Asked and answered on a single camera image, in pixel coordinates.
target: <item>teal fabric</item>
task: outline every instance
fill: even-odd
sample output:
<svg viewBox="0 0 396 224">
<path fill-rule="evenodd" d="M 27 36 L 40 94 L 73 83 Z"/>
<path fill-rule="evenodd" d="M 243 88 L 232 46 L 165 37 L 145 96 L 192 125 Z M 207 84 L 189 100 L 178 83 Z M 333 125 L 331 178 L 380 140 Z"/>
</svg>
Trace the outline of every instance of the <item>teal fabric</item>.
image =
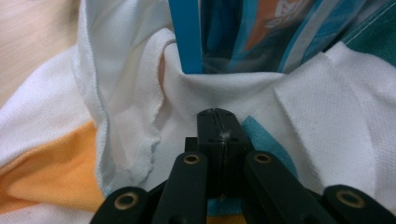
<svg viewBox="0 0 396 224">
<path fill-rule="evenodd" d="M 350 49 L 396 66 L 396 0 L 391 0 L 342 40 Z"/>
<path fill-rule="evenodd" d="M 296 178 L 298 177 L 294 162 L 288 151 L 257 120 L 249 116 L 242 122 L 242 127 L 256 150 L 274 154 Z"/>
</svg>

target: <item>dark object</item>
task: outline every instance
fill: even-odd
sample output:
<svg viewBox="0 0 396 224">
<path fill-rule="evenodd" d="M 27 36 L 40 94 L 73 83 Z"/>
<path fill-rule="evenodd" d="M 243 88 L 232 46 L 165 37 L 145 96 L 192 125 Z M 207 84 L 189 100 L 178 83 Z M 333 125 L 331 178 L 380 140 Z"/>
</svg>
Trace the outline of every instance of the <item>dark object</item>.
<svg viewBox="0 0 396 224">
<path fill-rule="evenodd" d="M 277 157 L 254 150 L 233 113 L 209 109 L 197 120 L 198 137 L 186 138 L 166 182 L 114 191 L 91 224 L 204 224 L 206 200 L 218 197 L 242 198 L 248 224 L 396 223 L 357 189 L 332 186 L 322 197 L 305 189 Z"/>
</svg>

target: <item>stitching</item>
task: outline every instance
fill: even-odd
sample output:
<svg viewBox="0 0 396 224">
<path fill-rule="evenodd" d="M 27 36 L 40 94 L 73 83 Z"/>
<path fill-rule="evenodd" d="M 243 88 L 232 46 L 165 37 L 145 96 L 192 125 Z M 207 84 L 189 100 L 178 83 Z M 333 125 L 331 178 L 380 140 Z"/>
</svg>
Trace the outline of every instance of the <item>stitching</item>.
<svg viewBox="0 0 396 224">
<path fill-rule="evenodd" d="M 364 32 L 369 26 L 371 26 L 376 20 L 378 20 L 382 15 L 384 15 L 387 11 L 389 11 L 392 7 L 396 5 L 396 2 L 394 2 L 392 5 L 390 5 L 386 10 L 381 12 L 375 19 L 370 21 L 363 29 L 361 29 L 356 35 L 354 35 L 350 40 L 346 42 L 346 45 L 349 44 L 352 40 L 354 40 L 356 37 L 358 37 L 362 32 Z"/>
</svg>

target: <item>wooden table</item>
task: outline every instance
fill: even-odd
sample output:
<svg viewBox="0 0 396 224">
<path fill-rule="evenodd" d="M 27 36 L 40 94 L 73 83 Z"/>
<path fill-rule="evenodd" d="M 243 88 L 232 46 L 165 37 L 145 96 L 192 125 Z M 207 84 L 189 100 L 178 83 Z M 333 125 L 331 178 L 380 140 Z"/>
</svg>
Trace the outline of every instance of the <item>wooden table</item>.
<svg viewBox="0 0 396 224">
<path fill-rule="evenodd" d="M 0 108 L 37 67 L 76 43 L 78 0 L 0 0 Z"/>
</svg>

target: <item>green fabric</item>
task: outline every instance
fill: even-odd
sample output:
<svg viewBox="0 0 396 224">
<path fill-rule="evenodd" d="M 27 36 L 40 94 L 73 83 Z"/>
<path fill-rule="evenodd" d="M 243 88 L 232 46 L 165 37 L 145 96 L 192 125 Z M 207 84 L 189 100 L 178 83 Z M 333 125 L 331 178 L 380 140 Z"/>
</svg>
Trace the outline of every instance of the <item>green fabric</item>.
<svg viewBox="0 0 396 224">
<path fill-rule="evenodd" d="M 343 42 L 396 66 L 396 0 L 391 0 L 347 35 Z"/>
</svg>

